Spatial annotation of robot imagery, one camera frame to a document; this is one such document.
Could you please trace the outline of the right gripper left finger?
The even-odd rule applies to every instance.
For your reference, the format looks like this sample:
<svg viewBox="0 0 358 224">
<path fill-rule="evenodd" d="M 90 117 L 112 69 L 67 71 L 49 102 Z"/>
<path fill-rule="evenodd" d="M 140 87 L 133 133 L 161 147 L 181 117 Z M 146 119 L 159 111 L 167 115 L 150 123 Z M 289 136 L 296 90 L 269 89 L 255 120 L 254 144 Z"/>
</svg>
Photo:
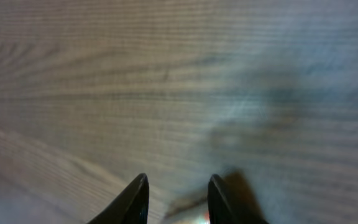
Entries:
<svg viewBox="0 0 358 224">
<path fill-rule="evenodd" d="M 147 224 L 148 211 L 149 181 L 141 173 L 88 224 Z"/>
</svg>

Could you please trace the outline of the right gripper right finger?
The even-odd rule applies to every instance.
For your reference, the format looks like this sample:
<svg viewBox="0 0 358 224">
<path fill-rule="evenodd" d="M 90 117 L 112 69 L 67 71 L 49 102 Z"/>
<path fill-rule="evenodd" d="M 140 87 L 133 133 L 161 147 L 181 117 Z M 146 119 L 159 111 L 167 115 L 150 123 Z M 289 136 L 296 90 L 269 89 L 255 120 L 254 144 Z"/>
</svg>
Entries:
<svg viewBox="0 0 358 224">
<path fill-rule="evenodd" d="M 209 180 L 207 201 L 210 224 L 268 224 L 241 202 L 217 174 Z"/>
</svg>

